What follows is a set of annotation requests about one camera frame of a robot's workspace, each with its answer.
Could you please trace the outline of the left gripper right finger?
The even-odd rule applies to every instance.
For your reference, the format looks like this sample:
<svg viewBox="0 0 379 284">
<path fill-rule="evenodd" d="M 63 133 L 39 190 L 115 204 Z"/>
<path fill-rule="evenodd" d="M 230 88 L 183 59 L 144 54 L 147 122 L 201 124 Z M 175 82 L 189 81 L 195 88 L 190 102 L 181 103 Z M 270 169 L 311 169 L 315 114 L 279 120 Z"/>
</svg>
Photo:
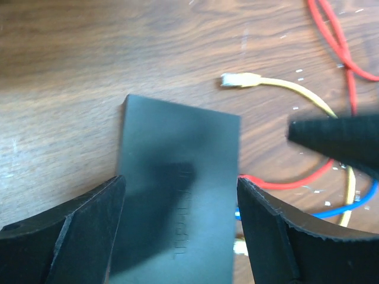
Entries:
<svg viewBox="0 0 379 284">
<path fill-rule="evenodd" d="M 378 234 L 318 219 L 247 179 L 237 199 L 255 283 L 378 283 Z"/>
</svg>

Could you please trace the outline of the black network switch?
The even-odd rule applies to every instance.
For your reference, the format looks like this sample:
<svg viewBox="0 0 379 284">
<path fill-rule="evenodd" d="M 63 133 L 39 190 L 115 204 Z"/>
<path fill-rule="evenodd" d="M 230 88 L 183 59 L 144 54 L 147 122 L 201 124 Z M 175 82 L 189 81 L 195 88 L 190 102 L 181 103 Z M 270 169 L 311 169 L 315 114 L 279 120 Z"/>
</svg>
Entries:
<svg viewBox="0 0 379 284">
<path fill-rule="evenodd" d="M 127 96 L 111 283 L 231 283 L 240 118 Z"/>
</svg>

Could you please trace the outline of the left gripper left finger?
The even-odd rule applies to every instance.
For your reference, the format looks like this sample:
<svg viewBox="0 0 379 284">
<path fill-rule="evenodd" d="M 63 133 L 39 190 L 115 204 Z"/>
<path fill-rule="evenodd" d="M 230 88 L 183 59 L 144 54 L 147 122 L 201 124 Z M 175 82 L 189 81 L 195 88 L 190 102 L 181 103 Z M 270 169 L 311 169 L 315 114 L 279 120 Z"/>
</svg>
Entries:
<svg viewBox="0 0 379 284">
<path fill-rule="evenodd" d="M 126 193 L 115 176 L 1 229 L 1 283 L 104 283 Z"/>
</svg>

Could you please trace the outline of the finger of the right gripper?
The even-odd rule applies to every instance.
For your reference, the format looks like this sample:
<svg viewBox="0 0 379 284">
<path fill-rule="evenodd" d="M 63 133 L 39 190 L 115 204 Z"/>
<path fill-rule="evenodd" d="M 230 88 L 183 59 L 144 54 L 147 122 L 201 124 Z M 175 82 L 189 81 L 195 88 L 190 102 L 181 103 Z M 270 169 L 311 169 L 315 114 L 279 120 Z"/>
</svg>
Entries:
<svg viewBox="0 0 379 284">
<path fill-rule="evenodd" d="M 287 139 L 378 179 L 378 114 L 297 118 Z"/>
</svg>

